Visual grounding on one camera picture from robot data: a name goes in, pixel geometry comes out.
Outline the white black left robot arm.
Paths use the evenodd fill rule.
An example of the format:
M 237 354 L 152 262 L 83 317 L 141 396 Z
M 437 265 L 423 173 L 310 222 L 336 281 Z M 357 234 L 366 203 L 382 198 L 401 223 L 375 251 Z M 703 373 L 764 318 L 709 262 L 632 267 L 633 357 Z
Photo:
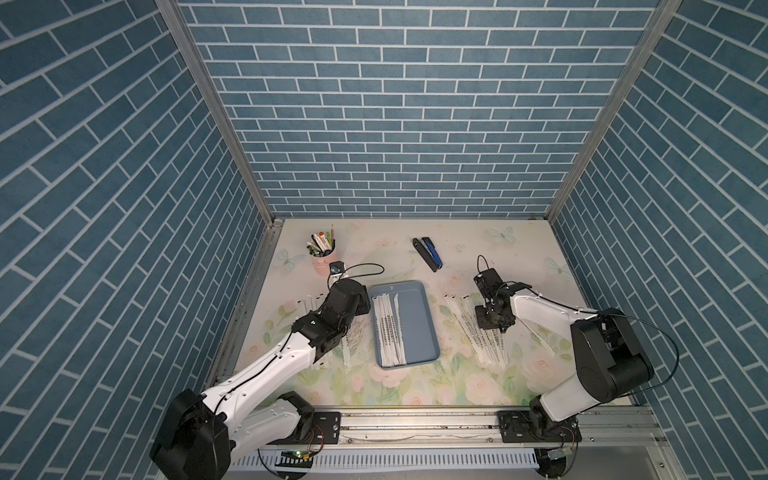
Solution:
M 336 348 L 371 302 L 364 285 L 340 279 L 323 303 L 296 320 L 288 335 L 238 374 L 197 393 L 186 389 L 168 405 L 151 461 L 168 479 L 220 479 L 230 465 L 277 440 L 306 438 L 313 406 L 295 392 L 263 401 L 287 380 Z

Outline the white straw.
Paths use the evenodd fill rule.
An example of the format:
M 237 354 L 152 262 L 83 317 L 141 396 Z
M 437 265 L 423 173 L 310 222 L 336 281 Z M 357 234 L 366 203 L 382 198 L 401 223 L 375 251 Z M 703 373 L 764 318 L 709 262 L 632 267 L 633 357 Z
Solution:
M 393 367 L 396 360 L 396 355 L 394 352 L 392 340 L 390 338 L 386 301 L 383 295 L 379 295 L 374 299 L 374 307 L 379 336 L 381 339 L 382 366 L 387 368 Z
M 392 321 L 395 336 L 395 351 L 398 365 L 405 365 L 407 362 L 405 346 L 403 341 L 402 323 L 400 318 L 399 294 L 396 293 L 392 300 Z

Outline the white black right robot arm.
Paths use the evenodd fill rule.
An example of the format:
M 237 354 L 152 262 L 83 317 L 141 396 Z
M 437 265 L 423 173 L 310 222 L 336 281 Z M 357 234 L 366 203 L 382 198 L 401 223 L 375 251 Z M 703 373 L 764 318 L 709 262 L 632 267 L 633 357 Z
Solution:
M 617 309 L 569 306 L 523 282 L 504 281 L 489 268 L 474 277 L 484 304 L 475 308 L 483 330 L 506 332 L 535 323 L 570 339 L 575 373 L 536 396 L 526 410 L 498 414 L 505 443 L 581 441 L 577 416 L 607 404 L 654 377 L 654 368 L 628 318 Z

